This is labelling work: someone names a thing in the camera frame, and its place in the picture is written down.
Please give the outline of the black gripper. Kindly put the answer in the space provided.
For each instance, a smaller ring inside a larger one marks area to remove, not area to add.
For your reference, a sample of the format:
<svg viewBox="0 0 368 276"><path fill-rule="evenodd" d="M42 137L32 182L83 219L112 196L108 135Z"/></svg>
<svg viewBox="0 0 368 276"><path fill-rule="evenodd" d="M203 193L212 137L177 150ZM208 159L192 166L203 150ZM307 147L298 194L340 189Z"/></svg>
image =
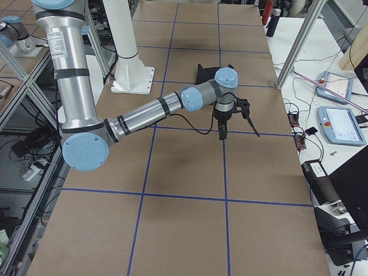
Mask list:
<svg viewBox="0 0 368 276"><path fill-rule="evenodd" d="M214 117L218 123L219 140L225 140L227 138L227 121L231 119L232 112L222 112L218 109L214 110Z"/></svg>

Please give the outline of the neighbour grey robot arm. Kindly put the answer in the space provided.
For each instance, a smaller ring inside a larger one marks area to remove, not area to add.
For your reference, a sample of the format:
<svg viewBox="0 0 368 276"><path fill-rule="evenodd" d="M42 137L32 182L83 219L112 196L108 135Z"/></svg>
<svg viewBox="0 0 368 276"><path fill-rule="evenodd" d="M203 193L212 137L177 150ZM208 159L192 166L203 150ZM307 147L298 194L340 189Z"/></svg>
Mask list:
<svg viewBox="0 0 368 276"><path fill-rule="evenodd" d="M17 58L36 58L40 53L40 46L31 38L21 19L17 16L1 18L1 43L10 49L10 53Z"/></svg>

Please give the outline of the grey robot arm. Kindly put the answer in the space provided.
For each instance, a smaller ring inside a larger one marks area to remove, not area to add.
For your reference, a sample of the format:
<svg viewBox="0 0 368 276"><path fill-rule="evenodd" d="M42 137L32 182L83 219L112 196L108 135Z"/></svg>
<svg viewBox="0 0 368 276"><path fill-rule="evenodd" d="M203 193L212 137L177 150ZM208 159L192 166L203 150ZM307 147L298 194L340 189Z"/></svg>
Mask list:
<svg viewBox="0 0 368 276"><path fill-rule="evenodd" d="M112 94L149 94L155 69L145 66L139 58L127 1L104 1L103 6L118 56ZM87 8L86 1L33 1L36 21L47 35L60 91L65 117L62 155L70 167L79 171L101 167L110 147L123 137L182 109L193 112L213 105L225 112L234 107L238 74L233 68L223 67L202 84L184 86L123 115L100 118L82 39Z"/></svg>

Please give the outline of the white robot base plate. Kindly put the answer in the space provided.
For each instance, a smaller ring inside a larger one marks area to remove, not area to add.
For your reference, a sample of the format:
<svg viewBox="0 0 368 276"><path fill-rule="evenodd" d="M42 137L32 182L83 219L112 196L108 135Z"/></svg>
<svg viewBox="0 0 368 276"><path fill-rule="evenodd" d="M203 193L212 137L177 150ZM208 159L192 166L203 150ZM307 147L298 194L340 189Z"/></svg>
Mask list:
<svg viewBox="0 0 368 276"><path fill-rule="evenodd" d="M139 58L128 1L103 1L118 55L113 93L149 94L155 69Z"/></svg>

